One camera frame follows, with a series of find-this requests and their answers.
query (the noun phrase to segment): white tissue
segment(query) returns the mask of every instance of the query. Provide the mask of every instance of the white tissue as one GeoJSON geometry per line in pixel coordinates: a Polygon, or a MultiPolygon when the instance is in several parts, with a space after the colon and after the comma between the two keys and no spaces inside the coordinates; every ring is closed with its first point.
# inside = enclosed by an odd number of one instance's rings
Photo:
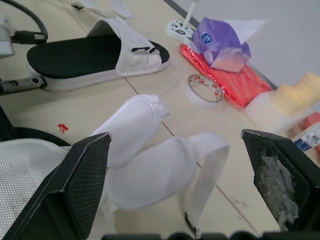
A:
{"type": "Polygon", "coordinates": [[[242,45],[252,37],[254,34],[256,34],[258,31],[260,31],[264,24],[268,20],[235,20],[235,19],[227,19],[224,20],[224,22],[230,24],[230,26],[235,31],[236,35],[239,38],[240,44],[242,45]]]}

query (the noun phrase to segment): red plastic bag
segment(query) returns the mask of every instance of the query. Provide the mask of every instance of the red plastic bag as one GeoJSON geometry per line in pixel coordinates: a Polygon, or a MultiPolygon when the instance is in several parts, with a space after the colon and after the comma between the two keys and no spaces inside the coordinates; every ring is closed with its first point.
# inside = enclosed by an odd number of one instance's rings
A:
{"type": "Polygon", "coordinates": [[[179,51],[201,74],[222,88],[229,102],[240,108],[245,108],[258,94],[272,90],[248,65],[239,73],[217,70],[210,68],[204,56],[195,53],[186,44],[181,44],[179,51]]]}

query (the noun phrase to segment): roll of tape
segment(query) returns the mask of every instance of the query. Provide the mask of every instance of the roll of tape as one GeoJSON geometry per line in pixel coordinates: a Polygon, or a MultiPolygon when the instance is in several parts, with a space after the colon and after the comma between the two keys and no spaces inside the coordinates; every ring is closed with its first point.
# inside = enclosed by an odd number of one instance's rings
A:
{"type": "Polygon", "coordinates": [[[184,84],[184,89],[186,95],[193,103],[205,109],[214,109],[218,103],[224,99],[224,92],[218,86],[218,84],[203,75],[190,75],[184,84]],[[207,87],[212,92],[213,100],[207,99],[204,96],[196,93],[191,83],[197,83],[207,87]]]}

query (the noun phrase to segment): red plastic piece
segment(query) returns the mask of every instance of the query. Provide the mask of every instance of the red plastic piece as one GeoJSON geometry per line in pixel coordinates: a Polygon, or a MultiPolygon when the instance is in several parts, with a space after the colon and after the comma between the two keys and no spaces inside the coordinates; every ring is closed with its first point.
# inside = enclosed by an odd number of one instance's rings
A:
{"type": "Polygon", "coordinates": [[[65,133],[65,131],[69,130],[69,128],[64,124],[58,124],[58,127],[60,128],[60,133],[63,133],[63,134],[65,133]]]}

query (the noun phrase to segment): purple plastic bag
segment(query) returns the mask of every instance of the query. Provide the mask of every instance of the purple plastic bag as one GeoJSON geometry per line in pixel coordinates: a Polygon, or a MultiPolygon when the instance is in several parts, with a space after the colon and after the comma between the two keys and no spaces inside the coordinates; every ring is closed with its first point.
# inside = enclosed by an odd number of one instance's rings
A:
{"type": "Polygon", "coordinates": [[[213,69],[238,73],[251,57],[249,45],[241,44],[235,30],[224,21],[205,17],[193,41],[213,69]]]}

